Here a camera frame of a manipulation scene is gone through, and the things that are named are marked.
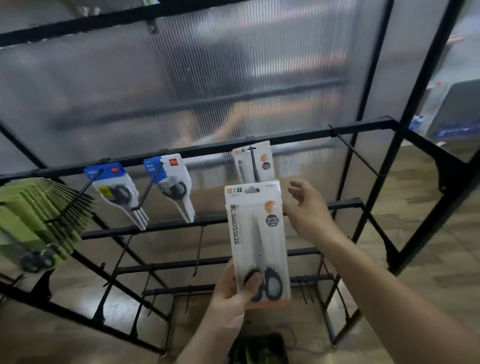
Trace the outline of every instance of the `display rack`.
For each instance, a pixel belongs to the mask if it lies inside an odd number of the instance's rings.
[[[79,32],[87,32],[94,29],[102,29],[107,27],[112,27],[120,24],[130,24],[138,21],[151,22],[158,17],[162,16],[171,16],[182,14],[186,12],[193,12],[201,9],[206,9],[209,7],[235,3],[237,1],[220,1],[220,0],[210,0],[210,1],[172,1],[165,2],[159,5],[154,5],[144,8],[136,8],[132,10],[114,12],[109,14],[103,14],[99,16],[93,16],[83,19],[77,19],[67,22],[61,22],[56,24],[48,24],[44,26],[39,26],[36,28],[24,29],[19,31],[14,31],[6,34],[0,35],[0,48],[10,45],[21,44],[25,42],[36,42],[44,39],[51,39],[67,34],[75,34]],[[377,233],[380,235],[382,241],[384,242],[385,251],[386,251],[386,260],[388,263],[388,269],[395,275],[400,274],[400,272],[406,267],[406,265],[413,259],[413,257],[425,246],[428,240],[439,230],[442,224],[453,214],[456,208],[467,198],[469,193],[478,185],[480,181],[480,150],[477,151],[474,157],[469,162],[464,162],[454,155],[450,154],[446,150],[435,145],[431,141],[423,138],[422,136],[416,134],[415,132],[408,129],[409,122],[412,120],[412,117],[415,114],[415,111],[418,107],[420,99],[427,87],[427,84],[432,76],[432,73],[438,63],[440,55],[444,49],[444,46],[447,42],[448,37],[455,25],[458,14],[463,6],[463,1],[451,0],[448,3],[448,6],[445,10],[444,16],[439,24],[436,35],[433,39],[433,42],[429,48],[421,71],[416,80],[415,86],[409,97],[407,106],[403,112],[403,115],[399,121],[396,121],[390,117],[381,117],[374,120],[362,121],[363,114],[365,111],[365,106],[367,103],[368,95],[370,88],[372,86],[373,76],[375,74],[376,66],[380,57],[380,52],[382,49],[382,44],[385,38],[385,34],[388,28],[390,15],[392,12],[394,1],[390,0],[386,3],[384,10],[384,17],[381,22],[381,27],[378,32],[378,39],[374,49],[374,54],[372,55],[372,62],[367,74],[360,107],[357,114],[357,121],[351,124],[344,124],[340,126],[329,126],[328,128],[322,129],[313,129],[313,130],[300,130],[296,132],[289,133],[279,133],[272,135],[264,135],[261,137],[249,137],[241,140],[233,140],[222,143],[206,144],[201,146],[192,146],[180,149],[165,149],[159,150],[148,154],[130,156],[125,158],[104,158],[97,161],[92,161],[89,163],[82,163],[77,165],[68,165],[63,167],[54,167],[49,168],[42,161],[35,156],[30,149],[25,146],[13,133],[8,130],[7,127],[0,123],[0,132],[10,140],[32,163],[34,163],[38,169],[30,170],[22,173],[6,174],[0,176],[0,183],[4,184],[8,181],[29,177],[45,177],[52,178],[56,181],[62,182],[61,177],[66,177],[75,174],[83,173],[84,167],[88,165],[103,164],[107,162],[119,162],[124,167],[132,167],[142,165],[144,159],[160,156],[165,154],[174,154],[179,153],[182,158],[198,157],[205,156],[217,153],[228,153],[232,149],[235,149],[239,146],[244,146],[251,144],[253,142],[260,142],[263,140],[269,140],[271,145],[279,145],[284,143],[306,141],[318,138],[332,137],[339,138],[340,141],[345,144],[348,148],[345,165],[343,168],[339,189],[336,195],[336,201],[329,202],[328,208],[332,211],[332,215],[335,218],[338,210],[341,209],[360,209],[362,211],[361,218],[355,229],[353,236],[351,237],[353,242],[357,242],[363,228],[367,221],[369,221]],[[317,83],[309,86],[303,86],[303,88],[292,88],[284,89],[281,91],[275,92],[262,92],[256,94],[244,94],[236,96],[235,99],[227,97],[229,101],[235,100],[253,100],[259,98],[270,97],[276,94],[287,94],[295,93],[299,91],[304,91],[305,89],[318,89],[324,86],[329,86],[332,83],[336,82],[335,80],[329,80],[325,83]],[[202,101],[203,103],[216,103],[224,101],[222,100],[209,100]],[[191,104],[185,105],[174,105],[170,107],[167,111],[185,109],[191,107]],[[355,144],[359,133],[370,132],[374,130],[392,130],[394,132],[394,137],[392,139],[391,145],[388,149],[388,152],[383,160],[383,163],[378,171],[376,171],[372,166],[369,165],[367,160],[361,156],[361,153],[355,150]],[[352,138],[347,141],[343,138],[343,135],[351,134]],[[371,214],[373,205],[380,193],[380,190],[383,186],[383,183],[386,179],[386,176],[392,166],[392,163],[396,157],[396,154],[399,150],[402,140],[408,140],[421,151],[429,155],[435,160],[438,172],[439,172],[439,190],[443,194],[441,199],[428,214],[426,219],[420,224],[419,228],[415,231],[412,237],[409,239],[407,244],[401,249],[398,250],[392,244],[388,236],[382,230],[380,225],[377,223],[373,215]],[[370,192],[370,195],[366,202],[363,202],[359,198],[353,198],[349,200],[341,200],[343,189],[345,186],[345,181],[347,178],[348,169],[350,167],[353,155],[356,155],[360,161],[362,161],[372,173],[375,174],[376,180],[373,184],[373,188]],[[88,188],[91,182],[86,185],[81,191],[80,194],[84,193]],[[143,204],[147,198],[148,192],[152,184],[150,183],[147,189],[142,194],[138,208]],[[51,223],[61,222],[62,213],[50,221]],[[88,258],[83,256],[77,251],[74,251],[72,257],[83,264],[88,269],[92,270],[100,277],[105,279],[107,282],[104,285],[106,287],[105,293],[100,300],[98,308],[93,316],[93,318],[88,318],[84,315],[76,313],[72,310],[66,309],[58,304],[50,302],[51,292],[49,289],[49,278],[53,272],[48,271],[37,282],[35,287],[31,292],[23,291],[15,287],[18,280],[11,279],[9,277],[4,277],[7,283],[0,280],[0,293],[4,294],[6,297],[10,297],[19,302],[25,303],[32,307],[36,307],[40,310],[52,313],[54,315],[66,318],[68,320],[74,321],[80,325],[84,325],[90,328],[93,328],[98,331],[102,331],[106,334],[112,335],[121,340],[130,342],[132,344],[138,345],[148,350],[152,350],[157,353],[165,354],[167,351],[168,337],[170,334],[170,326],[172,322],[172,314],[175,307],[175,297],[179,295],[191,295],[200,294],[200,293],[209,293],[213,290],[214,284],[209,285],[200,285],[200,286],[186,286],[186,287],[167,287],[162,279],[157,275],[156,272],[166,269],[176,269],[176,268],[185,268],[185,267],[195,267],[195,272],[199,266],[208,266],[215,264],[224,264],[229,259],[230,256],[222,256],[215,258],[204,258],[200,259],[200,249],[202,243],[202,234],[199,239],[197,259],[195,260],[186,260],[178,262],[167,262],[167,263],[152,263],[147,264],[139,256],[137,256],[133,250],[130,248],[130,243],[132,239],[138,234],[150,233],[153,231],[163,231],[171,229],[185,229],[191,227],[205,227],[208,225],[222,224],[227,223],[227,215],[220,214],[214,216],[200,217],[195,219],[193,223],[186,223],[183,220],[180,221],[170,221],[170,222],[161,222],[156,224],[150,224],[148,227],[141,231],[136,226],[127,226],[122,228],[110,228],[108,227],[98,216],[94,216],[94,222],[96,222],[101,230],[98,231],[89,231],[83,234],[82,238],[84,240],[89,239],[99,239],[110,237],[115,240],[115,242],[122,247],[121,255],[117,261],[117,264],[112,272],[108,274],[104,271],[104,265],[97,266]],[[125,253],[129,254],[139,265],[131,267],[119,267],[120,261],[124,257]],[[302,295],[307,303],[305,296],[304,288],[307,289],[308,297],[311,301],[314,301],[314,297],[311,293],[311,289],[315,291],[317,297],[320,298],[320,304],[322,306],[323,312],[326,317],[326,322],[328,323],[328,330],[331,342],[334,345],[337,345],[338,342],[351,330],[352,326],[358,319],[361,317],[361,312],[357,309],[353,315],[349,315],[345,301],[340,293],[338,288],[340,282],[340,276],[330,273],[327,269],[327,266],[324,262],[324,256],[321,252],[317,251],[314,248],[302,248],[302,249],[292,249],[288,250],[288,256],[299,256],[299,255],[320,255],[321,263],[318,269],[317,275],[315,276],[299,276],[291,277],[290,283],[292,286],[300,286],[302,290]],[[143,293],[141,295],[136,294],[123,284],[121,284],[117,277],[119,275],[138,273],[138,272],[148,272],[148,277],[144,285]],[[159,289],[147,289],[147,284],[150,278],[153,277],[156,279],[163,288]],[[318,282],[323,280],[332,281],[332,288],[327,295],[327,297],[321,297],[318,290]],[[111,291],[112,287],[117,287],[137,302],[139,302],[139,307],[137,314],[133,323],[133,327],[130,333],[124,333],[120,330],[114,329],[104,324],[105,318],[103,313],[104,303]],[[345,314],[346,314],[346,323],[344,327],[337,333],[333,331],[330,320],[327,313],[327,307],[332,301],[332,297],[335,292],[338,292],[340,299],[344,305]],[[173,295],[173,304],[172,308],[168,313],[164,313],[157,309],[154,306],[154,301],[151,303],[146,298],[153,296],[154,299],[158,295]],[[166,338],[166,343],[163,347],[154,346],[146,341],[143,341],[138,338],[137,332],[137,321],[141,312],[141,309],[145,307],[146,309],[154,312],[162,319],[168,321],[168,333]]]

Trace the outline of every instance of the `floor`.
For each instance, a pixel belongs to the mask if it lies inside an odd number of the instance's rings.
[[[463,145],[453,146],[457,154]],[[428,214],[440,193],[436,189],[436,168],[431,159],[415,147],[401,148],[375,205],[374,216],[397,248],[401,248],[421,220]],[[400,275],[412,289],[456,317],[480,334],[480,190],[476,190],[461,208]],[[85,255],[92,244],[83,249]],[[101,260],[111,265],[119,251],[99,251]],[[381,264],[384,262],[383,244],[367,225],[359,246]],[[0,270],[6,272],[0,262]],[[122,277],[125,284],[130,278]],[[52,276],[52,300],[87,316],[92,316],[103,294],[104,281],[75,261],[61,267],[61,274]],[[33,286],[32,280],[20,284],[23,289]],[[304,303],[301,291],[292,290],[292,306],[274,311],[253,311],[246,316],[242,334],[282,333],[291,363],[391,363],[365,319],[332,348],[324,318],[313,294]],[[42,313],[28,306],[8,301],[0,307],[0,357],[3,364],[155,364],[173,362],[194,333],[208,305],[208,296],[192,297],[185,312],[186,299],[178,298],[172,333],[170,354],[166,358],[137,348],[110,336],[80,327],[66,320]],[[171,302],[158,300],[157,307],[168,311]],[[106,304],[106,324],[128,332],[138,304],[113,289]],[[355,309],[348,300],[350,313]],[[338,331],[344,316],[334,298],[329,313]],[[165,322],[155,314],[147,317],[142,310],[139,320],[140,337],[163,346],[166,339]]]

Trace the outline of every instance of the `blue package label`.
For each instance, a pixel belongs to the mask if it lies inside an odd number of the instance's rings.
[[[153,157],[153,158],[144,160],[144,166],[148,172],[148,175],[150,176],[150,179],[154,178],[157,170],[160,169],[160,171],[158,172],[154,180],[155,184],[159,183],[161,180],[167,177],[167,173],[165,172],[165,169],[162,167],[162,164],[163,164],[162,157]]]
[[[98,166],[88,166],[84,169],[85,175],[89,180],[93,179],[99,170],[103,170],[102,173],[95,179],[96,181],[106,180],[108,178],[121,177],[127,174],[125,169],[120,163],[108,163],[100,164]]]

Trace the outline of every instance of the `black label sticker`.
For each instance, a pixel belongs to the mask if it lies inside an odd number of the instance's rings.
[[[277,226],[278,225],[278,217],[276,215],[268,215],[267,216],[267,225],[268,226]]]

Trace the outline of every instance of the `scissors package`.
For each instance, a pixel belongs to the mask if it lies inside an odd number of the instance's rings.
[[[195,210],[190,201],[192,179],[180,154],[145,159],[144,165],[150,178],[155,178],[154,183],[161,193],[175,202],[183,219],[193,222]]]
[[[268,182],[276,179],[269,140],[234,149],[232,155],[239,183]]]
[[[83,194],[74,200],[77,194],[68,186],[43,178],[2,186],[0,255],[28,273],[56,268],[73,252],[93,213],[93,198]]]
[[[279,181],[225,187],[237,289],[253,273],[262,284],[247,308],[281,307],[290,303],[287,248]]]
[[[84,169],[84,172],[91,180],[100,170],[100,175],[92,185],[105,201],[121,208],[140,230],[145,230],[149,220],[148,216],[142,208],[136,211],[132,210],[138,206],[139,193],[131,177],[120,163],[89,166]]]

